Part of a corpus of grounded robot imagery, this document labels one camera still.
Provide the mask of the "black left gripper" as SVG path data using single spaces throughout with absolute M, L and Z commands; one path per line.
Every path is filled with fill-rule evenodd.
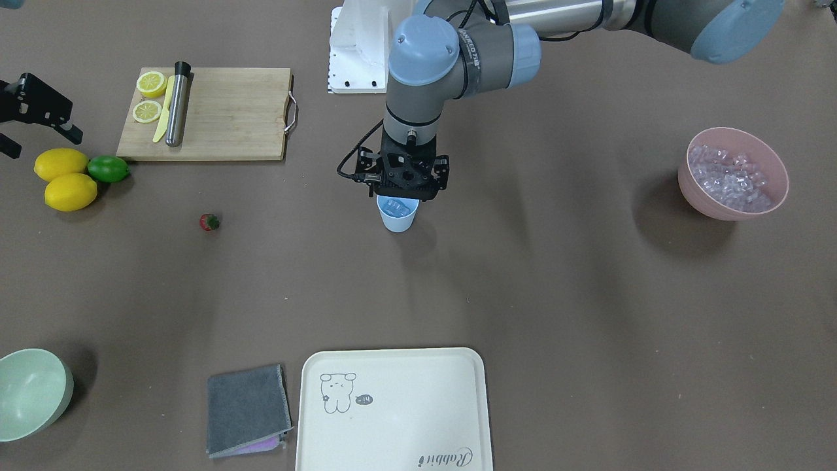
M 406 145 L 383 135 L 381 149 L 373 152 L 360 147 L 353 180 L 367 185 L 369 196 L 390 196 L 420 201 L 433 200 L 445 190 L 451 172 L 451 159 L 437 155 L 437 138 L 416 145 L 413 138 Z

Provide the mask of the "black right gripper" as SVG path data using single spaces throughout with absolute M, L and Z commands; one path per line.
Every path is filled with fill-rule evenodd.
M 56 126 L 56 131 L 74 145 L 80 145 L 83 131 L 71 122 L 73 102 L 41 78 L 23 73 L 16 81 L 1 81 L 1 122 L 21 122 Z M 22 146 L 3 134 L 0 135 L 0 151 L 12 159 L 18 159 Z

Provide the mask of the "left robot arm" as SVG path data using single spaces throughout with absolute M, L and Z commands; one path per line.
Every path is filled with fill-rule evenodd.
M 606 29 L 634 31 L 708 63 L 755 48 L 782 1 L 419 1 L 388 37 L 386 111 L 379 151 L 357 143 L 347 173 L 370 196 L 430 201 L 445 190 L 449 157 L 436 152 L 449 99 L 520 86 L 541 65 L 544 43 Z

